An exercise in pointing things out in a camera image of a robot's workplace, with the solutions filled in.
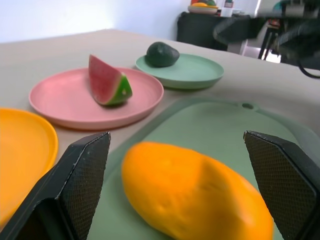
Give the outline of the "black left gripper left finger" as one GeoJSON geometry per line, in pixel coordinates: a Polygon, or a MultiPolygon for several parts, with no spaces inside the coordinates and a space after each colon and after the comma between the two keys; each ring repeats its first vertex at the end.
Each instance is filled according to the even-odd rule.
{"type": "Polygon", "coordinates": [[[87,240],[100,200],[111,135],[70,144],[34,185],[0,232],[0,240],[87,240]]]}

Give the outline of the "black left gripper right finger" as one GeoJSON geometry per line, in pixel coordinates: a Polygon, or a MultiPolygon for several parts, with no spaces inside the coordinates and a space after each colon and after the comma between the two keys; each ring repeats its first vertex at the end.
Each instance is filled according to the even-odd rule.
{"type": "Polygon", "coordinates": [[[320,240],[320,167],[295,143],[247,130],[243,140],[283,240],[320,240]]]}

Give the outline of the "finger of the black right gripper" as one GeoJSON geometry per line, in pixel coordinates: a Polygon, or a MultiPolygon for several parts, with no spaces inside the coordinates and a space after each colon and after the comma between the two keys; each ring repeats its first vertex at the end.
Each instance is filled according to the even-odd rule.
{"type": "Polygon", "coordinates": [[[256,39],[265,23],[265,17],[249,15],[229,17],[214,27],[213,37],[225,45],[256,39]]]}
{"type": "Polygon", "coordinates": [[[320,21],[299,23],[280,35],[274,44],[279,52],[320,51],[320,21]]]}

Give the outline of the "orange plate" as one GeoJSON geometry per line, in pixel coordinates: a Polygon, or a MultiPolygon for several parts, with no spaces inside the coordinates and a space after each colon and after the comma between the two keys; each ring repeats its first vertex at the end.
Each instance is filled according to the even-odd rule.
{"type": "Polygon", "coordinates": [[[0,229],[54,165],[58,136],[37,114],[0,107],[0,229]]]}

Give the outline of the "green plate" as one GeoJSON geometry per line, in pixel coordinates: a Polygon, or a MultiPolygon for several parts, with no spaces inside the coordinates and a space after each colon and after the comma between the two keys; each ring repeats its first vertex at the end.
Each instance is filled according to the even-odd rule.
{"type": "Polygon", "coordinates": [[[177,62],[168,67],[153,67],[145,56],[136,60],[136,67],[155,78],[164,87],[178,90],[199,90],[212,87],[224,75],[224,68],[208,58],[182,53],[177,62]]]}

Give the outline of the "pink plate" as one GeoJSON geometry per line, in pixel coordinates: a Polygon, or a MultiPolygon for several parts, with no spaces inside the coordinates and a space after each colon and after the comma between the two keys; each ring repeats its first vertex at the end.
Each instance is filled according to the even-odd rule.
{"type": "Polygon", "coordinates": [[[147,117],[164,95],[155,77],[132,68],[120,67],[128,77],[133,95],[123,105],[105,107],[92,97],[88,69],[78,68],[49,76],[29,93],[29,103],[51,123],[77,130],[109,130],[147,117]]]}

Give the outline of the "stack of pastel plates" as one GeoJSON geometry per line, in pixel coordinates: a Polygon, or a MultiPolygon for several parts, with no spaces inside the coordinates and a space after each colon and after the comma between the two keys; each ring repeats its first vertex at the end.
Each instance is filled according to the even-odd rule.
{"type": "Polygon", "coordinates": [[[188,11],[194,14],[205,14],[205,15],[215,15],[219,8],[216,6],[195,6],[189,5],[188,11]]]}

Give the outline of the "black cabinet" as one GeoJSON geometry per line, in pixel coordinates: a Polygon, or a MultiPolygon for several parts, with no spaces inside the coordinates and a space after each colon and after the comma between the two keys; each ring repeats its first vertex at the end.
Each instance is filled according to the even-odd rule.
{"type": "Polygon", "coordinates": [[[182,12],[177,20],[176,41],[212,50],[225,51],[243,55],[248,41],[225,45],[216,41],[213,30],[226,17],[213,14],[182,12]]]}

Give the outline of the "pile of toy fruit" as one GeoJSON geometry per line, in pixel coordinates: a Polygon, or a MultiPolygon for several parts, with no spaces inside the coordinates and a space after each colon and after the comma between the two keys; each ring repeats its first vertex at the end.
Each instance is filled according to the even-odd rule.
{"type": "Polygon", "coordinates": [[[214,0],[191,0],[190,5],[195,7],[217,8],[214,0]]]}

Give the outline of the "dark green avocado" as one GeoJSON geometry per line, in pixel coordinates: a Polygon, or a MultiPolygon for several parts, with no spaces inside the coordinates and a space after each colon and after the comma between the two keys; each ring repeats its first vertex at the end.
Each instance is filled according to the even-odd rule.
{"type": "Polygon", "coordinates": [[[164,68],[174,65],[180,58],[180,53],[175,48],[164,42],[152,43],[145,55],[146,61],[153,67],[164,68]]]}

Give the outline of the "green cutting board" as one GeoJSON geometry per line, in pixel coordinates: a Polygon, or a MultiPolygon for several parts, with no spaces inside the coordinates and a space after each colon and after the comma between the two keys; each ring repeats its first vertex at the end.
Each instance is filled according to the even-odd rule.
{"type": "Polygon", "coordinates": [[[243,140],[255,131],[293,142],[320,165],[320,136],[308,127],[244,102],[182,99],[108,155],[100,200],[87,240],[173,240],[150,227],[128,202],[121,178],[127,150],[142,141],[167,143],[210,156],[257,185],[243,140]]]}

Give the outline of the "orange mango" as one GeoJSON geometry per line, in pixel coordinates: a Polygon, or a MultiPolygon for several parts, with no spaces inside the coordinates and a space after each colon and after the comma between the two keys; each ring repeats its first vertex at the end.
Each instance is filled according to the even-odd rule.
{"type": "Polygon", "coordinates": [[[192,149],[140,142],[121,165],[125,196],[174,240],[273,240],[266,204],[243,176],[192,149]]]}

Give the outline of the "watermelon slice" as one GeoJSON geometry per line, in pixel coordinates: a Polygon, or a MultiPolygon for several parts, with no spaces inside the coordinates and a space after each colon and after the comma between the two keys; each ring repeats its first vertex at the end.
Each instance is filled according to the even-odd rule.
{"type": "Polygon", "coordinates": [[[102,106],[121,105],[133,96],[127,76],[92,54],[88,77],[92,97],[102,106]]]}

